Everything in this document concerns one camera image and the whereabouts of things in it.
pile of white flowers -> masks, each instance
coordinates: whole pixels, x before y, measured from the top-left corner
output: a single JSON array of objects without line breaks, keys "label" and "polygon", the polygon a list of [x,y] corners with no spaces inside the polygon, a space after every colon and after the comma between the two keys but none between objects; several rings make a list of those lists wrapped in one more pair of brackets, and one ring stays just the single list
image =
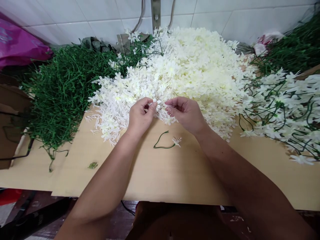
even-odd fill
[{"label": "pile of white flowers", "polygon": [[238,43],[226,43],[217,32],[204,28],[163,29],[153,36],[149,57],[128,67],[126,76],[100,77],[101,88],[89,99],[98,104],[100,114],[87,119],[97,118],[96,128],[114,145],[120,130],[127,128],[129,110],[137,100],[157,101],[155,117],[170,125],[176,119],[166,113],[164,102],[184,96],[196,100],[210,127],[229,141],[234,117],[251,106],[252,97],[243,90],[250,81],[243,78],[255,78],[256,70],[244,55],[235,54]]},{"label": "pile of white flowers", "polygon": [[[217,32],[200,29],[167,29],[154,32],[148,49],[137,49],[143,57],[136,66],[127,67],[127,75],[116,73],[112,79],[100,76],[101,86],[88,101],[98,108],[96,130],[102,138],[115,145],[120,131],[129,123],[131,106],[143,97],[158,102],[154,117],[170,125],[175,122],[164,102],[184,96],[198,102],[202,114],[216,133],[229,142],[232,128],[240,115],[252,129],[241,136],[267,136],[285,143],[293,161],[313,164],[320,155],[320,75],[305,81],[282,69],[257,77],[257,68],[249,65],[251,56],[237,55],[238,42],[225,42]],[[139,34],[130,35],[134,43]],[[126,56],[110,62],[115,70]]]},{"label": "pile of white flowers", "polygon": [[255,124],[242,136],[281,141],[287,150],[298,153],[291,155],[293,161],[312,165],[320,154],[320,75],[295,80],[297,76],[281,69],[249,84],[254,99],[245,117]]}]

white tile wall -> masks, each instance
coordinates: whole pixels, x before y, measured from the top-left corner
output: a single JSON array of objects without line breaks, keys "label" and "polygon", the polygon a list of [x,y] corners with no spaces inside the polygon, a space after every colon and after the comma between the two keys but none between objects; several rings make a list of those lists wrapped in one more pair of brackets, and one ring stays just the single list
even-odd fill
[{"label": "white tile wall", "polygon": [[[0,13],[48,43],[79,43],[96,36],[115,44],[132,30],[141,0],[0,0]],[[151,1],[144,0],[142,32],[152,32]],[[170,22],[173,0],[161,0],[161,25]],[[176,0],[172,27],[205,27],[227,40],[251,44],[268,31],[286,32],[317,0]]]}]

wooden board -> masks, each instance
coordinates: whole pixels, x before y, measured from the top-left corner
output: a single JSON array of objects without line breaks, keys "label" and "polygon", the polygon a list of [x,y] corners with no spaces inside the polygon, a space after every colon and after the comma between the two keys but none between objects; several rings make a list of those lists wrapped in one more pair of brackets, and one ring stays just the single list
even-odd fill
[{"label": "wooden board", "polygon": [[[26,154],[29,141],[29,137],[26,137],[16,156]],[[53,172],[49,173],[51,160],[47,152],[40,146],[42,146],[42,143],[35,140],[27,157],[17,158],[9,169],[0,170],[0,187],[40,191],[53,190],[56,174],[63,165],[66,152],[56,154],[56,159],[52,164]],[[63,151],[70,147],[71,144],[67,143],[61,147],[61,150]]]},{"label": "wooden board", "polygon": [[[94,120],[88,123],[83,119],[58,173],[53,196],[80,196],[111,152],[112,147],[103,142],[101,133],[93,135],[92,129]],[[159,146],[170,146],[172,137],[182,137],[181,148],[154,149],[160,134],[167,130]],[[266,174],[295,209],[320,211],[320,164],[292,162],[279,142],[264,137],[241,138],[239,132],[240,128],[233,132],[233,149]],[[92,162],[99,164],[94,170],[88,169]],[[166,126],[158,119],[154,119],[137,149],[124,199],[231,205],[196,139],[180,124]]]}]

hand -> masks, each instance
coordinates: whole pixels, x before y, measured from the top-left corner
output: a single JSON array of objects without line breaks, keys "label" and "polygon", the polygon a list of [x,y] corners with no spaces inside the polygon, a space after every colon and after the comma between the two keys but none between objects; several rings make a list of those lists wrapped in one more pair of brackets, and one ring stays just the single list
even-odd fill
[{"label": "hand", "polygon": [[145,131],[149,128],[153,114],[156,111],[157,102],[152,103],[151,98],[142,98],[137,101],[130,109],[129,126],[127,134],[133,137],[141,138]]},{"label": "hand", "polygon": [[185,97],[176,97],[166,101],[165,104],[174,106],[166,108],[168,114],[175,117],[193,135],[196,136],[211,130],[196,101]]}]

red object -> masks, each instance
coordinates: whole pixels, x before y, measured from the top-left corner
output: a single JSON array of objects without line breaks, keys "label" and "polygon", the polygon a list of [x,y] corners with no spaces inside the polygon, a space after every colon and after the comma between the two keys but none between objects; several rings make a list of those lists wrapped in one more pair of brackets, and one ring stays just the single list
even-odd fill
[{"label": "red object", "polygon": [[21,189],[8,188],[0,192],[0,206],[16,202],[22,193]]}]

